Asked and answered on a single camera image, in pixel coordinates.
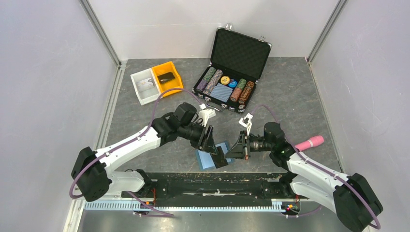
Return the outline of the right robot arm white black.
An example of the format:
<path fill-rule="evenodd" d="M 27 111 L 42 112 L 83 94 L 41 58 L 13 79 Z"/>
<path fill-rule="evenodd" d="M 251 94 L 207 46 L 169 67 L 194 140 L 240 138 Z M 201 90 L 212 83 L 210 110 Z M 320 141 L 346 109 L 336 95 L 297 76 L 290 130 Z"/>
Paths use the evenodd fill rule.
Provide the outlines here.
<path fill-rule="evenodd" d="M 279 184 L 283 196 L 299 195 L 319 203 L 352 232 L 361 232 L 372 222 L 374 228 L 380 227 L 377 216 L 383 206 L 366 178 L 335 171 L 310 159 L 287 141 L 279 123 L 266 123 L 262 136 L 242 131 L 225 156 L 247 160 L 252 152 L 262 151 L 268 151 L 272 162 L 287 171 Z"/>

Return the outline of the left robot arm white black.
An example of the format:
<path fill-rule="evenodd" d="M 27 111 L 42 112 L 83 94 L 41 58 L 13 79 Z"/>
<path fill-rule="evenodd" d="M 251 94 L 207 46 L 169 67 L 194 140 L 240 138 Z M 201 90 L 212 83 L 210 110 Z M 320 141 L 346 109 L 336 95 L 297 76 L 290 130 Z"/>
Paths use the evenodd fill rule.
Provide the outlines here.
<path fill-rule="evenodd" d="M 195 149 L 216 155 L 213 126 L 208 124 L 216 111 L 204 104 L 200 108 L 197 111 L 193 105 L 184 102 L 174 112 L 153 119 L 148 126 L 120 142 L 97 150 L 89 146 L 80 150 L 71 172 L 70 197 L 93 202 L 109 192 L 118 191 L 148 196 L 152 184 L 143 171 L 118 172 L 117 168 L 177 138 L 188 140 Z"/>

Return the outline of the blue card holder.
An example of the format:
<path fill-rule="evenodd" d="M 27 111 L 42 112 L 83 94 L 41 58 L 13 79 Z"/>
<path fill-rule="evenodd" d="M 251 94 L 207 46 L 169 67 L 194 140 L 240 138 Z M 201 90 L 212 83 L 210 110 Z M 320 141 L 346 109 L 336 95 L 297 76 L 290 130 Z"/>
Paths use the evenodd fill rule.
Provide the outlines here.
<path fill-rule="evenodd" d="M 227 141 L 225 141 L 223 143 L 219 143 L 216 146 L 217 146 L 217 148 L 221 148 L 221 150 L 223 151 L 224 154 L 227 153 L 227 151 L 230 148 Z M 209 153 L 206 153 L 206 152 L 203 152 L 203 151 L 200 151 L 200 150 L 197 149 L 197 150 L 195 150 L 195 155 L 196 155 L 197 160 L 198 160 L 198 165 L 199 165 L 200 171 L 208 171 L 208 170 L 218 169 L 220 167 L 227 166 L 227 165 L 234 162 L 233 159 L 225 159 L 226 164 L 217 166 L 213 162 L 212 157 Z"/>

